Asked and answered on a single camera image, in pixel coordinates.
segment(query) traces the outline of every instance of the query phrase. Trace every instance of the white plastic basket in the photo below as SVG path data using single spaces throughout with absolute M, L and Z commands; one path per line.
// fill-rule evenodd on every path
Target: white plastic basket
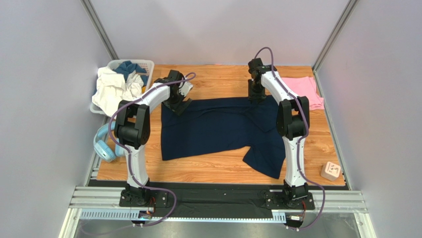
M 107 64 L 107 67 L 109 67 L 110 69 L 116 69 L 117 67 L 119 67 L 119 65 L 125 61 L 128 61 L 129 59 L 116 59 L 116 60 L 112 60 Z M 148 82 L 147 82 L 147 86 L 145 88 L 145 91 L 147 91 L 150 86 L 151 86 L 151 82 L 153 80 L 153 71 L 154 71 L 154 62 L 152 62 L 151 60 L 144 60 L 144 59 L 130 59 L 130 61 L 132 63 L 137 63 L 140 67 L 144 68 L 147 70 L 147 73 L 145 73 L 146 75 L 149 75 L 148 77 Z M 101 110 L 101 108 L 97 107 L 95 104 L 93 104 L 91 102 L 91 105 L 89 107 L 89 110 L 92 113 L 96 113 L 96 114 L 101 114 L 101 115 L 105 115 L 105 113 Z

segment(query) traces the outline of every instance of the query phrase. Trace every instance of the blue cloth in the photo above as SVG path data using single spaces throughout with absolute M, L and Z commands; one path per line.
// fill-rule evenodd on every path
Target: blue cloth
M 247 98 L 194 100 L 181 116 L 161 108 L 163 160 L 250 146 L 243 161 L 267 176 L 280 177 L 285 149 L 275 128 L 278 105 L 272 96 L 260 104 Z
M 140 67 L 137 63 L 132 63 L 130 60 L 125 61 L 117 67 L 117 69 L 113 69 L 116 73 L 123 74 L 124 81 L 127 81 L 127 77 L 133 73 L 133 71 L 136 71 L 137 73 L 147 73 L 147 71 Z M 147 85 L 148 82 L 148 76 L 147 75 L 141 75 L 141 79 L 144 82 L 144 85 Z

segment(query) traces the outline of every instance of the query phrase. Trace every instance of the gray wall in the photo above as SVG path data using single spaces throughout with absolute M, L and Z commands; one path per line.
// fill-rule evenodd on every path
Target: gray wall
M 378 237 L 421 237 L 422 1 L 361 0 L 319 71 Z
M 80 1 L 0 2 L 0 236 L 57 237 L 102 117 L 110 61 Z
M 313 64 L 347 2 L 92 0 L 121 59 L 247 64 L 270 46 L 284 65 Z

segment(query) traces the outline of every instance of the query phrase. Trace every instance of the wooden block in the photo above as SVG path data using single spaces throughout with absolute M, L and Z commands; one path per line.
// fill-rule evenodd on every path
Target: wooden block
M 324 167 L 322 167 L 321 177 L 334 181 L 340 176 L 340 172 L 341 167 L 339 165 L 327 162 Z

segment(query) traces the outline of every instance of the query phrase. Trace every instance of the folded pink cloth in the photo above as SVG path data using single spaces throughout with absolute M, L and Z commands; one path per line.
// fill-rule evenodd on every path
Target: folded pink cloth
M 317 84 L 314 77 L 284 78 L 283 81 L 289 88 L 299 96 L 306 96 L 309 99 L 310 110 L 324 110 L 324 98 L 317 94 Z

